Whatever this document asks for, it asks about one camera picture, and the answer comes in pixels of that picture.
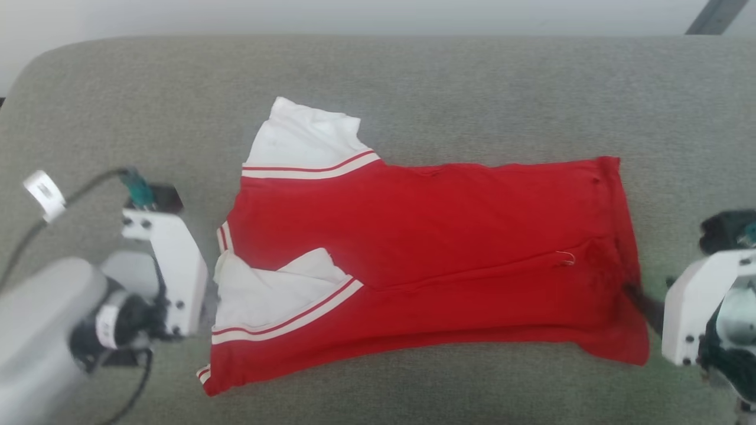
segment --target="white stripe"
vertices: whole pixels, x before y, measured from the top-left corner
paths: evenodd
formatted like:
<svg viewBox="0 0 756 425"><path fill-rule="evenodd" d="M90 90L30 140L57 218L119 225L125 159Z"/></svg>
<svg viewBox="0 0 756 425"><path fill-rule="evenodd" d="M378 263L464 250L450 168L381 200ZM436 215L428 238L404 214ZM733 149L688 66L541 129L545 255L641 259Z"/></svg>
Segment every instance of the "white stripe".
<svg viewBox="0 0 756 425"><path fill-rule="evenodd" d="M228 251L230 253L234 253L234 243L231 242L231 230L228 228L228 222L223 222L223 232L226 236L226 246L228 247Z"/></svg>
<svg viewBox="0 0 756 425"><path fill-rule="evenodd" d="M336 308L350 296L354 295L358 290L360 290L360 288L362 288L362 283L355 279L347 286L347 288L340 292L339 295L336 295L332 299L329 299L328 302L324 303L322 306L313 310L306 316L296 319L286 326L279 327L276 330L261 333L259 335L252 335L250 333L244 332L243 330L231 330L219 335L213 335L212 343L223 344L227 343L228 341L265 341L271 338L279 337L287 332L291 332L292 330L299 329L307 324L310 324L318 318L322 317L326 313ZM252 332L259 331L259 328L247 327L243 325L235 327L242 327Z"/></svg>
<svg viewBox="0 0 756 425"><path fill-rule="evenodd" d="M293 170L270 170L270 169L245 169L241 172L243 177L253 178L298 178L302 180L318 180L321 178L332 178L344 175L348 172L366 166L373 161L379 160L380 157L375 152L359 157L350 163L346 163L337 169L328 171L293 171Z"/></svg>
<svg viewBox="0 0 756 425"><path fill-rule="evenodd" d="M220 248L221 253L223 253L224 251L226 251L226 249L223 247L223 234L221 234L221 229L218 229L215 232L218 235L218 248Z"/></svg>
<svg viewBox="0 0 756 425"><path fill-rule="evenodd" d="M201 374L201 373L203 373L204 371L207 371L207 370L209 370L209 369L210 369L210 365L207 365L207 366L205 366L204 368L202 368L202 369L199 369L199 370L197 371L197 373L196 373L197 377L200 377L200 374Z"/></svg>
<svg viewBox="0 0 756 425"><path fill-rule="evenodd" d="M208 379L210 379L211 372L208 372L200 377L200 382L205 385L205 382L207 382Z"/></svg>

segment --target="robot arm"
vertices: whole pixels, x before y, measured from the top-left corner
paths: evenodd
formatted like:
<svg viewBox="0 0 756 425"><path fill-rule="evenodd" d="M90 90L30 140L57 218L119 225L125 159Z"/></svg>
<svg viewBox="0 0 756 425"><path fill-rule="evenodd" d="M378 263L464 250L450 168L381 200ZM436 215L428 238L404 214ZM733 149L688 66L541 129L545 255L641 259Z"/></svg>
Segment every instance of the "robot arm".
<svg viewBox="0 0 756 425"><path fill-rule="evenodd" d="M756 423L756 211L722 212L702 230L700 246L710 256L669 281L663 303L630 296L660 334L662 355L732 387L738 423Z"/></svg>
<svg viewBox="0 0 756 425"><path fill-rule="evenodd" d="M178 194L145 185L134 195L122 235L153 255L117 251L99 267L62 259L0 297L0 340L12 342L0 346L1 425L41 423L99 367L135 366L153 341L197 332L208 273Z"/></svg>

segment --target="sticker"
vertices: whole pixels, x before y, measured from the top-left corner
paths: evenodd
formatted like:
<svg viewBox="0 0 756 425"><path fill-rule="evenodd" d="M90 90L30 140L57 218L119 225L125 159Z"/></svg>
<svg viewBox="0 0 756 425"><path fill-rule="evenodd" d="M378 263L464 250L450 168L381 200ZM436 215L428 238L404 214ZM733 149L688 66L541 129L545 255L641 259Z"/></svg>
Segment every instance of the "sticker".
<svg viewBox="0 0 756 425"><path fill-rule="evenodd" d="M34 172L23 182L23 186L45 210L42 217L52 222L66 210L66 200L49 175L42 170Z"/></svg>
<svg viewBox="0 0 756 425"><path fill-rule="evenodd" d="M103 347L108 349L118 349L116 344L116 322L118 321L119 307L103 306L97 313L94 322L94 330L97 333L97 339Z"/></svg>

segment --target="couch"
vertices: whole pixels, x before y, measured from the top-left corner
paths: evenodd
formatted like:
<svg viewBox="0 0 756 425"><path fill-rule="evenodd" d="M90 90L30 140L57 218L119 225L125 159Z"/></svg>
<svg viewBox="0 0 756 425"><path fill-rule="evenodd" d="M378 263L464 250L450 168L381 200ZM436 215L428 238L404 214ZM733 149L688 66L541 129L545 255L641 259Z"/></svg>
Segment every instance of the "couch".
<svg viewBox="0 0 756 425"><path fill-rule="evenodd" d="M21 182L44 169L65 192L133 165L174 184L209 265L240 164L276 96L362 120L389 163L540 163L622 158L643 283L699 258L701 220L756 200L756 41L669 38L195 36L108 39L37 57L0 109L0 259L40 215ZM99 262L119 238L125 192L74 206L24 256ZM659 352L643 367L572 344L433 346L340 361L213 399L194 372L209 356L215 288L197 337L159 344L126 423L732 423L734 396ZM51 423L97 423L141 372L107 369Z"/></svg>

